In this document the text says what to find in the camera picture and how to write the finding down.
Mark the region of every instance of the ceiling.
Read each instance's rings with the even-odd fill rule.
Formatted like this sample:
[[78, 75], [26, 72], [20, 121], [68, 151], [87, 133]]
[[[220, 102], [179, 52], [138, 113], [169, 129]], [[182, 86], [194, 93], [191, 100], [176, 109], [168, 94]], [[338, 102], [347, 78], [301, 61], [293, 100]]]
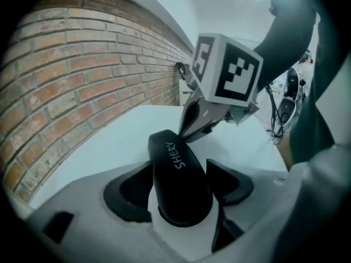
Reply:
[[[238, 39], [253, 48], [266, 36], [274, 17], [270, 0], [193, 0], [199, 32], [216, 32]], [[309, 49], [315, 55], [315, 26]]]

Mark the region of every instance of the brick wall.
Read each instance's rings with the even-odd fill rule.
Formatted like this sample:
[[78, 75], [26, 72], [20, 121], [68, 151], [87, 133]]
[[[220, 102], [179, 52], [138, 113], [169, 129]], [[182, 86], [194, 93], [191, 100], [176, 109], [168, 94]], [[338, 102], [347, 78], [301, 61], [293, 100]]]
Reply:
[[27, 202], [83, 141], [139, 104], [177, 105], [191, 51], [129, 0], [41, 0], [0, 75], [4, 183]]

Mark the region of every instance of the white wall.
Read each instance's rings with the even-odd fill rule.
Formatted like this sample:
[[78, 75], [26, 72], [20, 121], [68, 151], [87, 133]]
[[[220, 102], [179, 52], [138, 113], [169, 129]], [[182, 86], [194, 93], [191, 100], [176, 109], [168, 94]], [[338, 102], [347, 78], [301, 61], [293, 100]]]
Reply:
[[196, 11], [192, 0], [133, 0], [167, 24], [191, 49], [197, 40]]

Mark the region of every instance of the black cable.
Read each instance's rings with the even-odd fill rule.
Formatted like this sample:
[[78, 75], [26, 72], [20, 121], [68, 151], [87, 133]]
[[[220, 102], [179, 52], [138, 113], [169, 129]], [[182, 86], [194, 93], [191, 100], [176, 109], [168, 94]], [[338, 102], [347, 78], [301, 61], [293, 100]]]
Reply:
[[[276, 107], [276, 104], [275, 104], [275, 101], [274, 101], [274, 97], [273, 97], [273, 93], [272, 93], [272, 89], [269, 85], [266, 85], [265, 86], [265, 89], [269, 95], [269, 98], [270, 98], [270, 103], [272, 105], [272, 116], [271, 116], [271, 120], [270, 120], [270, 125], [271, 125], [271, 137], [272, 138], [280, 138], [280, 140], [278, 141], [278, 143], [275, 143], [275, 145], [278, 145], [282, 138], [283, 138], [283, 135], [284, 135], [284, 131], [283, 131], [283, 123], [282, 123], [282, 120], [281, 120], [281, 116], [279, 116], [279, 112], [278, 112], [278, 109]], [[278, 130], [278, 133], [275, 132], [275, 121], [276, 121], [276, 118], [278, 117], [279, 119], [279, 122], [280, 122], [280, 128]]]
[[189, 75], [189, 73], [185, 73], [186, 70], [185, 70], [185, 65], [184, 65], [184, 63], [182, 63], [182, 62], [176, 62], [176, 63], [175, 63], [175, 67], [176, 67], [176, 69], [178, 70], [178, 73], [179, 73], [180, 77], [182, 78], [182, 80], [185, 81], [184, 75]]

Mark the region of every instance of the white platform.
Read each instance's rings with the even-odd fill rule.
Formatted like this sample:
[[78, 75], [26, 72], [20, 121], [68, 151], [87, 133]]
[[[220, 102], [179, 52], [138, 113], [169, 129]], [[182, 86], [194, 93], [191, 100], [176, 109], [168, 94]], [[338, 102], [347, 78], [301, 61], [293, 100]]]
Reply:
[[[149, 159], [149, 135], [164, 129], [178, 133], [182, 107], [140, 105], [82, 144], [49, 177], [30, 202], [34, 209], [70, 182], [122, 165]], [[259, 120], [251, 116], [237, 127], [219, 123], [213, 132], [189, 144], [206, 168], [212, 158], [226, 165], [286, 171], [284, 162]]]

